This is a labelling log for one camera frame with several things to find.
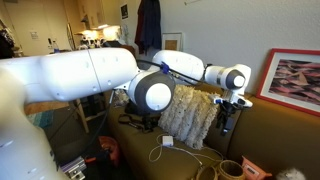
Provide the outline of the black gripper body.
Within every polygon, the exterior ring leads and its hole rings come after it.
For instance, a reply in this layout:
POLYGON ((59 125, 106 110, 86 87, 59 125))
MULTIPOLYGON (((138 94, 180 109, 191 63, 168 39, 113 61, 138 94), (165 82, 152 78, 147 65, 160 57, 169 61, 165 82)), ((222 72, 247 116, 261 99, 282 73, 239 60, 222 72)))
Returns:
POLYGON ((237 110, 237 107, 229 102, 223 101, 219 104, 220 111, 218 113, 217 119, 219 122, 225 122, 232 114, 237 110))

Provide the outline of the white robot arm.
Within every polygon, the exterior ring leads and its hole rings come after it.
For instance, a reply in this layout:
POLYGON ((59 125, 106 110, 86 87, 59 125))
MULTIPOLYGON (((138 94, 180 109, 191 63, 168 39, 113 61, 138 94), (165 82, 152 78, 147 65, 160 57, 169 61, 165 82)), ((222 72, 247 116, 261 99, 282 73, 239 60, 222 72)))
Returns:
POLYGON ((30 123, 24 106, 36 102, 68 102, 123 89, 147 112, 165 110, 178 83, 203 81, 224 90, 215 104, 250 107, 244 98, 251 68, 236 64, 205 66, 181 51, 161 50, 151 67, 138 68, 124 48, 96 48, 0 62, 0 180, 67 180, 44 131, 30 123))

